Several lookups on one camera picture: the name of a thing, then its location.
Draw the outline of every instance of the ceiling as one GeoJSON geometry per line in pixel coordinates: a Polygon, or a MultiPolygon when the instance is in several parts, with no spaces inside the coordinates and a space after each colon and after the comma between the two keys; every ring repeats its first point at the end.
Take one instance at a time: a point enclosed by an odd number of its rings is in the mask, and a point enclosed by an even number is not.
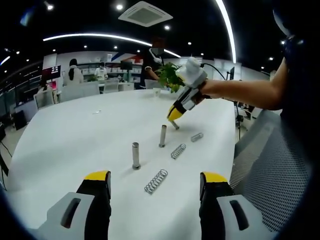
{"type": "MultiPolygon", "coordinates": [[[[118,17],[137,0],[47,0],[54,6],[47,10],[43,0],[6,0],[1,3],[0,61],[11,58],[0,66],[0,80],[28,64],[56,53],[83,51],[113,51],[137,53],[147,46],[127,41],[71,37],[43,42],[42,39],[62,34],[102,33],[114,34],[150,43],[152,37],[165,38],[166,49],[181,56],[200,56],[205,59],[232,60],[232,52],[224,19],[215,0],[185,0],[146,2],[164,10],[173,19],[151,27],[143,27],[118,20],[118,17]],[[123,4],[121,11],[117,4],[123,4]],[[20,23],[28,13],[28,21],[20,23]]],[[[270,72],[277,69],[282,59],[281,40],[285,36],[278,29],[268,0],[223,0],[228,12],[236,50],[236,60],[243,66],[270,72]]]]}

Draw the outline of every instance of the monitor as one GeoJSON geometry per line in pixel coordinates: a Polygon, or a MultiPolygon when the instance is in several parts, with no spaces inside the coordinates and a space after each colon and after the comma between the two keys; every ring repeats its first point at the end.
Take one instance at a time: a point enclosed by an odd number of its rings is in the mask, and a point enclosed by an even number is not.
{"type": "Polygon", "coordinates": [[[52,80],[58,79],[61,76],[61,65],[51,66],[45,69],[42,69],[42,80],[52,80]]]}
{"type": "Polygon", "coordinates": [[[235,79],[235,67],[231,68],[230,70],[230,80],[235,79]]]}
{"type": "Polygon", "coordinates": [[[122,70],[131,70],[132,69],[132,61],[121,61],[120,69],[122,70]]]}

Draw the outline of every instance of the gray chair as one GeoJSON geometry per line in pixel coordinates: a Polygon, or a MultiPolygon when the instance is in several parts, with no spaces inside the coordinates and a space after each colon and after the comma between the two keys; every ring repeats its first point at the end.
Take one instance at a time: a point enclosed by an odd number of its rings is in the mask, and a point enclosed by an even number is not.
{"type": "Polygon", "coordinates": [[[55,104],[52,89],[38,92],[37,94],[33,95],[33,99],[38,110],[55,104]]]}
{"type": "Polygon", "coordinates": [[[64,86],[60,94],[60,102],[66,102],[83,97],[83,91],[78,85],[64,86]]]}
{"type": "Polygon", "coordinates": [[[156,80],[145,79],[144,83],[145,83],[145,89],[153,89],[153,88],[163,89],[164,88],[164,86],[162,86],[156,80]]]}
{"type": "Polygon", "coordinates": [[[104,81],[103,93],[109,94],[119,91],[119,79],[110,79],[104,81]]]}
{"type": "Polygon", "coordinates": [[[267,228],[278,232],[305,192],[309,162],[281,117],[264,110],[235,146],[229,183],[261,211],[267,228]]]}
{"type": "Polygon", "coordinates": [[[79,86],[82,89],[83,97],[90,97],[100,94],[98,81],[84,82],[81,83],[79,86]]]}
{"type": "Polygon", "coordinates": [[[64,86],[60,94],[60,102],[99,95],[99,83],[97,81],[84,82],[77,85],[64,86]]]}

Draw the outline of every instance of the desk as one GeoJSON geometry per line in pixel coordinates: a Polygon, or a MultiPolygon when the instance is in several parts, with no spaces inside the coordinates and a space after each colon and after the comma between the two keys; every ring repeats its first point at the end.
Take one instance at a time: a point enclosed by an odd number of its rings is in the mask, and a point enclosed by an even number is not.
{"type": "Polygon", "coordinates": [[[86,175],[110,170],[110,240],[201,239],[200,172],[230,178],[234,105],[205,99],[176,121],[177,131],[166,119],[173,102],[168,91],[158,98],[151,89],[100,94],[40,109],[16,146],[6,183],[8,201],[18,217],[27,227],[38,228],[47,210],[75,192],[86,175]],[[166,145],[159,148],[162,124],[167,125],[166,145]],[[204,137],[191,142],[199,132],[204,137]],[[139,143],[140,170],[132,169],[133,142],[139,143]],[[173,160],[171,152],[182,143],[186,150],[173,160]],[[149,195],[144,187],[161,169],[168,176],[149,195]]]}
{"type": "MultiPolygon", "coordinates": [[[[104,86],[104,83],[99,83],[99,88],[102,88],[104,86]]],[[[119,82],[118,90],[119,92],[135,90],[135,84],[133,82],[119,82]]]]}

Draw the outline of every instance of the metal cylinder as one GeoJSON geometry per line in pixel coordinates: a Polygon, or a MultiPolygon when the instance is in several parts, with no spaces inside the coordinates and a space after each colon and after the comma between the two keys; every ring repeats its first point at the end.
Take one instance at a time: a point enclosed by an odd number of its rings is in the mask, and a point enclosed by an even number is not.
{"type": "Polygon", "coordinates": [[[167,125],[162,125],[160,143],[159,143],[159,147],[160,148],[164,148],[165,147],[166,131],[167,131],[167,125]]]}
{"type": "Polygon", "coordinates": [[[204,134],[202,132],[198,133],[197,135],[194,135],[191,137],[191,142],[196,142],[198,141],[199,139],[203,138],[204,137],[204,134]]]}
{"type": "Polygon", "coordinates": [[[133,165],[132,168],[134,170],[140,169],[139,163],[139,143],[133,142],[132,143],[132,158],[133,158],[133,165]]]}
{"type": "Polygon", "coordinates": [[[175,123],[175,121],[170,121],[170,123],[174,126],[175,130],[178,130],[180,127],[175,123]]]}

